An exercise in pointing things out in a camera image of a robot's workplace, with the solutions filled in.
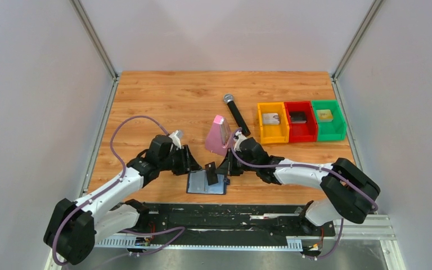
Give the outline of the black VIP card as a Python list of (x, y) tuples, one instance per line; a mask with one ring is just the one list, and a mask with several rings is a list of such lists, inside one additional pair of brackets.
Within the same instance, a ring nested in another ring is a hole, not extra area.
[(216, 173), (216, 166), (214, 161), (205, 165), (205, 173), (208, 186), (218, 184), (219, 180)]

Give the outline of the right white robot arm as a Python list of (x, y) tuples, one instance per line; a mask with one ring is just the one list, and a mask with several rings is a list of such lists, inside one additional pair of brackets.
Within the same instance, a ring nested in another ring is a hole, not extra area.
[(312, 235), (322, 225), (337, 219), (362, 224), (367, 215), (378, 210), (380, 187), (350, 160), (311, 164), (269, 155), (255, 139), (239, 136), (230, 145), (218, 174), (240, 176), (254, 172), (263, 182), (298, 185), (323, 191), (326, 198), (310, 201), (299, 218), (300, 230)]

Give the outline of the blue leather card holder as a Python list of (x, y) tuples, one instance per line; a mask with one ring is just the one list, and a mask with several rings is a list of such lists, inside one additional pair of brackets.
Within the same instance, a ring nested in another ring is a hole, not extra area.
[(209, 184), (205, 170), (191, 172), (187, 179), (187, 194), (225, 195), (230, 180), (223, 174), (217, 174), (218, 182)]

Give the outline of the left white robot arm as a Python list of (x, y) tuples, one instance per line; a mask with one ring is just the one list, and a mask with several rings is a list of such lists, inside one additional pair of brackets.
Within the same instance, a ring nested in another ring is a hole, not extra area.
[(128, 195), (157, 179), (160, 172), (175, 176), (190, 174), (202, 167), (192, 156), (189, 146), (175, 135), (157, 135), (149, 148), (140, 152), (112, 180), (95, 191), (71, 201), (59, 201), (43, 236), (43, 242), (64, 258), (61, 266), (81, 263), (96, 243), (127, 228), (144, 232), (150, 217), (144, 206), (132, 199), (117, 206)]

